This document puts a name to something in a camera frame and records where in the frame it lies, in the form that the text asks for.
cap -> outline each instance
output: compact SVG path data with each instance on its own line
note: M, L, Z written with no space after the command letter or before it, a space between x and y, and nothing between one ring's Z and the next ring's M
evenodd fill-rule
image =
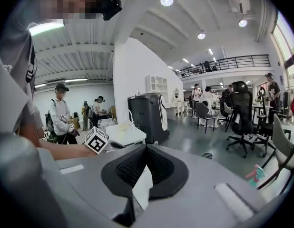
M65 87L62 83L57 84L55 89L64 89L65 91L69 91L69 88Z
M273 77L273 74L272 73L268 73L265 75L265 77Z

vr headset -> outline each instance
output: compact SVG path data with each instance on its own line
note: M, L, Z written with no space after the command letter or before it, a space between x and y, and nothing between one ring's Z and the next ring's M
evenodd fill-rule
M102 14L103 20L108 21L122 10L121 0L102 0L91 3L86 9L86 19L95 19L97 14Z

white cabinet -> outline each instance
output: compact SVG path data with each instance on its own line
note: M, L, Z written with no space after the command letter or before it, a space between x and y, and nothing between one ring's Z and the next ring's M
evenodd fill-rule
M148 75L146 77L146 89L147 92L161 93L165 98L165 102L168 102L168 86L166 78Z

spray bottle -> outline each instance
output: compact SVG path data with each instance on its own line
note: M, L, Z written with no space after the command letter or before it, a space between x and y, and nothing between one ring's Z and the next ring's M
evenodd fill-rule
M250 179L248 182L254 187L257 188L257 183L260 181L261 178L266 177L264 170L259 166L259 165L255 165L255 169L247 174L245 177L252 177L254 176L252 179Z

white column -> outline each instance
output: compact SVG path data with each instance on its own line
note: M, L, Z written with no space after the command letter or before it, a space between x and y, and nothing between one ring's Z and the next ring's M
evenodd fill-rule
M203 92L205 92L205 88L206 88L206 81L205 81L205 79L202 79L201 80L202 81L202 90L203 90Z

